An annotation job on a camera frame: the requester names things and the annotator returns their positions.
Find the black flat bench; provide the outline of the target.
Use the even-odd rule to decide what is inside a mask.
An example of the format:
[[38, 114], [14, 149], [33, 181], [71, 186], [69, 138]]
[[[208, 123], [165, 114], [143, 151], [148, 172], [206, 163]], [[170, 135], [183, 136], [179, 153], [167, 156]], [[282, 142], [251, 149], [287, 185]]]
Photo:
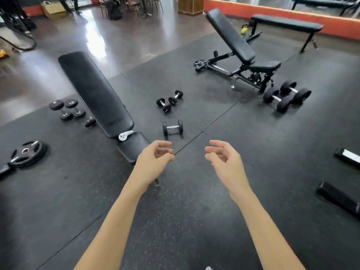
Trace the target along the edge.
[[250, 35], [244, 37], [246, 42], [254, 40], [261, 35], [262, 32], [255, 33], [257, 24], [265, 24], [309, 34], [302, 49], [300, 50], [300, 53], [305, 51], [305, 48], [309, 42], [312, 42], [314, 48], [318, 49], [317, 43], [313, 39], [313, 36], [315, 33], [320, 32], [324, 27], [324, 25], [315, 22], [301, 21], [278, 16], [269, 16], [265, 14], [254, 14], [251, 16], [249, 24], [252, 26], [252, 30]]

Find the black barbell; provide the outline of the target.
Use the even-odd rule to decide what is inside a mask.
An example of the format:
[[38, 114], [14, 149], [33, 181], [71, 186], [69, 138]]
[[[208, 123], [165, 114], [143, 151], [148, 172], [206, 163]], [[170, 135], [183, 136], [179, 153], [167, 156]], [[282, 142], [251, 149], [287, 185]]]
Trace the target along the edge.
[[0, 168], [0, 181], [3, 180], [7, 175], [14, 172], [17, 167], [14, 164], [19, 157], [11, 159], [6, 165]]

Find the person's right forearm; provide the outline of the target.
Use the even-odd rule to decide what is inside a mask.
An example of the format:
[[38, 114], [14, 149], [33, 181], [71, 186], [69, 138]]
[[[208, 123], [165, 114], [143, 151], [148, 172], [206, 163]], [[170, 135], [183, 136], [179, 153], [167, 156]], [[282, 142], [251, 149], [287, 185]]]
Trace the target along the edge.
[[306, 270], [251, 189], [229, 194], [241, 210], [263, 270]]

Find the wall mirror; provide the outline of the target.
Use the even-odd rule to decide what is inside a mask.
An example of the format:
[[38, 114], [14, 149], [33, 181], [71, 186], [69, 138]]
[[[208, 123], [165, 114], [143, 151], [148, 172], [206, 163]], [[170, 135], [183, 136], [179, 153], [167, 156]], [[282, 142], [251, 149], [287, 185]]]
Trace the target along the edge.
[[221, 0], [360, 20], [360, 0]]

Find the large black weight plate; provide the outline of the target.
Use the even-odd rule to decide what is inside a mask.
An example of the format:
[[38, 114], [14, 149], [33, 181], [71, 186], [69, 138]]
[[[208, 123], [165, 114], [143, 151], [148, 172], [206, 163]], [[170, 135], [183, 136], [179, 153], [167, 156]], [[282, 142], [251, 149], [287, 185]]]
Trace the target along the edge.
[[47, 148], [43, 141], [28, 141], [12, 152], [8, 165], [13, 168], [30, 167], [43, 158]]

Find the medium black hex dumbbell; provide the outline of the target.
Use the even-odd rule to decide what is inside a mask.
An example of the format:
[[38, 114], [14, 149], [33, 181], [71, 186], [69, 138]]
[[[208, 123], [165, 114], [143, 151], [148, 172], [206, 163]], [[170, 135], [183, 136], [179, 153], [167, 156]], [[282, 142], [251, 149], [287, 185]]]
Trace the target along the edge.
[[86, 115], [86, 112], [84, 110], [80, 110], [77, 108], [78, 104], [79, 102], [76, 99], [69, 99], [64, 104], [67, 109], [71, 109], [74, 111], [73, 116], [75, 119], [80, 119]]
[[60, 111], [61, 115], [59, 118], [62, 121], [69, 121], [73, 118], [73, 114], [71, 112], [65, 112], [63, 110], [65, 104], [62, 100], [55, 100], [49, 103], [49, 108], [53, 111]]

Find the person's left hand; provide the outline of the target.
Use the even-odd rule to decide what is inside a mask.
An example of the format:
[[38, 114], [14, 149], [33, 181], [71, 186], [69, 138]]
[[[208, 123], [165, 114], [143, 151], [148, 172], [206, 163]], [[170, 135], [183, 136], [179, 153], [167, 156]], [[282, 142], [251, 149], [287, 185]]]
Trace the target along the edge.
[[133, 182], [143, 192], [146, 191], [149, 184], [160, 176], [168, 164], [158, 163], [155, 155], [165, 153], [173, 154], [173, 150], [170, 148], [171, 146], [172, 142], [170, 141], [155, 140], [145, 147], [137, 158], [129, 181]]

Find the black incline bench with frame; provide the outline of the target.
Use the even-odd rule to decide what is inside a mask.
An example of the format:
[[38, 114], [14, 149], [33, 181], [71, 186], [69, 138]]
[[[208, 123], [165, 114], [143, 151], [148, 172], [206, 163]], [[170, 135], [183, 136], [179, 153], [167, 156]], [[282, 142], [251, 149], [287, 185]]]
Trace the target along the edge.
[[[250, 86], [259, 89], [259, 94], [265, 93], [268, 83], [271, 83], [270, 87], [274, 87], [272, 76], [281, 67], [281, 62], [256, 62], [255, 52], [219, 9], [209, 11], [206, 14], [206, 19], [231, 50], [221, 56], [218, 55], [217, 51], [214, 51], [214, 57], [207, 60], [207, 69], [231, 78], [233, 80], [232, 89], [235, 89], [237, 80], [244, 81]], [[218, 61], [232, 56], [236, 56], [241, 61], [241, 66], [237, 70], [231, 72], [217, 66]]]

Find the dark chair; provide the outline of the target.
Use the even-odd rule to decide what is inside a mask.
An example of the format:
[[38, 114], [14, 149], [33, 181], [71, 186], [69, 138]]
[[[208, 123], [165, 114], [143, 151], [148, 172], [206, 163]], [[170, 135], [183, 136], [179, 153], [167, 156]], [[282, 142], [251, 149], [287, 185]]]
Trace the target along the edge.
[[135, 11], [137, 16], [139, 17], [138, 7], [140, 7], [140, 3], [135, 0], [120, 0], [125, 7], [125, 10]]
[[157, 4], [160, 5], [160, 9], [162, 13], [164, 13], [164, 9], [161, 3], [161, 0], [140, 0], [140, 5], [142, 7], [143, 17], [146, 18], [148, 16], [152, 16], [154, 12], [154, 8], [159, 12]]

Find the large black round dumbbell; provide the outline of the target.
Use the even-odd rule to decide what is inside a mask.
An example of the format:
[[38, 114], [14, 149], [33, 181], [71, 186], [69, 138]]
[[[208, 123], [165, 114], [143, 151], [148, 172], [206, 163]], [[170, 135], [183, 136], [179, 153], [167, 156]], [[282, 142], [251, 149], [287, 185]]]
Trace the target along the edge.
[[291, 81], [291, 80], [287, 80], [285, 81], [281, 87], [280, 87], [280, 93], [282, 95], [289, 95], [291, 92], [294, 93], [293, 96], [293, 103], [294, 104], [303, 104], [303, 102], [309, 98], [309, 96], [311, 95], [312, 91], [307, 89], [307, 88], [302, 88], [300, 90], [296, 89], [297, 86], [297, 82], [295, 81]]
[[274, 100], [276, 100], [278, 101], [277, 111], [279, 113], [285, 113], [289, 109], [290, 105], [294, 103], [294, 99], [290, 95], [285, 96], [284, 98], [279, 98], [278, 97], [279, 93], [280, 90], [276, 89], [275, 87], [269, 88], [263, 94], [263, 102], [271, 103]]

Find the black bench foot white stripe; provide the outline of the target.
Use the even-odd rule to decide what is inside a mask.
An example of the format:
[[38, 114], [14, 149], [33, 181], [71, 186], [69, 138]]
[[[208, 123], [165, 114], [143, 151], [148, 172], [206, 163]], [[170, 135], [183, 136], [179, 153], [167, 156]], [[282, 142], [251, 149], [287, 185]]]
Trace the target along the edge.
[[345, 148], [337, 148], [334, 152], [334, 156], [360, 170], [360, 155], [357, 155]]

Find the person's right hand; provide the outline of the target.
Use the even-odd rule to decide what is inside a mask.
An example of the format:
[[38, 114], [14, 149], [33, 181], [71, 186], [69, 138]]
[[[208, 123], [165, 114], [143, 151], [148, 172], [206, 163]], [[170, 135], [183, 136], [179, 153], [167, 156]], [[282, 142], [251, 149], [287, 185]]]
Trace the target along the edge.
[[209, 144], [210, 146], [205, 147], [206, 153], [222, 153], [227, 156], [226, 163], [212, 166], [232, 200], [240, 204], [252, 193], [241, 155], [228, 142], [210, 140]]

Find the black bench foot bar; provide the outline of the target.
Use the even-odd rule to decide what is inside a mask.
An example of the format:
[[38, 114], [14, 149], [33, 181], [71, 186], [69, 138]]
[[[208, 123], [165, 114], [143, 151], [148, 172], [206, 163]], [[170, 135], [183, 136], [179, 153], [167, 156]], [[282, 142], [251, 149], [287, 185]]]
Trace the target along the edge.
[[360, 220], [360, 201], [355, 200], [329, 182], [322, 181], [316, 193]]

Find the black exercise machine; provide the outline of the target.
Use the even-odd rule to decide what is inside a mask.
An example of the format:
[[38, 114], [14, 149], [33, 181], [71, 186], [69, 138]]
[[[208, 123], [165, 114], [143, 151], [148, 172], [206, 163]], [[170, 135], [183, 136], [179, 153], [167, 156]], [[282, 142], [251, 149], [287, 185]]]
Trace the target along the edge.
[[37, 47], [31, 31], [37, 28], [33, 20], [25, 13], [18, 0], [0, 0], [0, 29], [7, 28], [12, 33], [24, 36], [33, 43], [28, 47], [21, 47], [0, 35], [0, 40], [6, 42], [17, 52], [29, 52]]

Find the black bench with white hinge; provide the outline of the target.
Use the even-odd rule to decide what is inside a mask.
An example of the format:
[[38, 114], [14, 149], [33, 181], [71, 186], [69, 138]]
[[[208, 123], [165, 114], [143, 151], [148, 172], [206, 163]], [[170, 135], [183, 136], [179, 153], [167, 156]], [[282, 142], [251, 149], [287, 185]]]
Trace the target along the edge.
[[99, 127], [131, 164], [150, 141], [140, 131], [133, 131], [134, 121], [123, 102], [96, 66], [83, 51], [61, 55], [58, 62], [78, 96], [95, 118]]

